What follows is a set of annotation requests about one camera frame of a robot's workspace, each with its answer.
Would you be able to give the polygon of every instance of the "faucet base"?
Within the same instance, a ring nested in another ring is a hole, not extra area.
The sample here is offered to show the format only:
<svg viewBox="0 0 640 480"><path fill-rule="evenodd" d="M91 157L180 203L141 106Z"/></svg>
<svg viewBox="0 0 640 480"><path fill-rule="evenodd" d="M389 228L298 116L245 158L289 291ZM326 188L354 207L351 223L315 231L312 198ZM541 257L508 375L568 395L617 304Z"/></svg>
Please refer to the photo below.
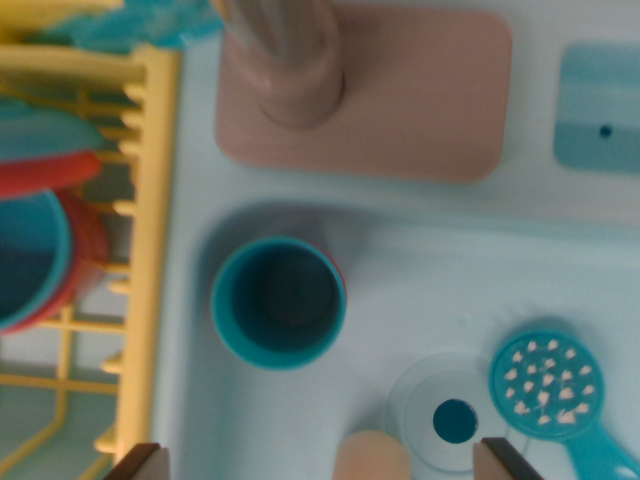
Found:
<svg viewBox="0 0 640 480"><path fill-rule="evenodd" d="M511 71L511 32L480 11L336 7L343 98L305 129L269 119L230 61L225 39L218 147L235 161L465 183L497 166Z"/></svg>

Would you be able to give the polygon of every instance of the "red bowl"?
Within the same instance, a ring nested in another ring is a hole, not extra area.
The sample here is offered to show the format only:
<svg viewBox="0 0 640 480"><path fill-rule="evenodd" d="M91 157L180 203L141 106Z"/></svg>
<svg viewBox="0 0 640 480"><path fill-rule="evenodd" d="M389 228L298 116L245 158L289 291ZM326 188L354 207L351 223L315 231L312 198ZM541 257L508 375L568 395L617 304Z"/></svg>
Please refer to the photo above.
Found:
<svg viewBox="0 0 640 480"><path fill-rule="evenodd" d="M109 241L100 216L69 192L58 191L56 196L69 217L73 232L74 250L69 272L40 310L17 325L0 330L2 335L22 331L40 320L51 318L66 304L87 293L102 278L104 270L101 266L109 257Z"/></svg>
<svg viewBox="0 0 640 480"><path fill-rule="evenodd" d="M0 163L0 198L77 185L101 169L100 160L91 152Z"/></svg>

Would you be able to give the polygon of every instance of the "teal cup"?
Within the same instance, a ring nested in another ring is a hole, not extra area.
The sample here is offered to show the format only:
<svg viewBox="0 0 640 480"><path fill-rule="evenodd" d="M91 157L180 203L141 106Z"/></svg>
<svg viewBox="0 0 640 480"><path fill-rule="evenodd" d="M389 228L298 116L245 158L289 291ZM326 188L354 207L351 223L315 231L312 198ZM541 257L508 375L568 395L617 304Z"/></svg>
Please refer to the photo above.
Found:
<svg viewBox="0 0 640 480"><path fill-rule="evenodd" d="M0 329L37 313L65 281L74 242L55 193L0 201Z"/></svg>
<svg viewBox="0 0 640 480"><path fill-rule="evenodd" d="M334 342L347 305L333 261L293 237L250 242L218 272L211 296L214 325L224 344L267 369L302 367Z"/></svg>

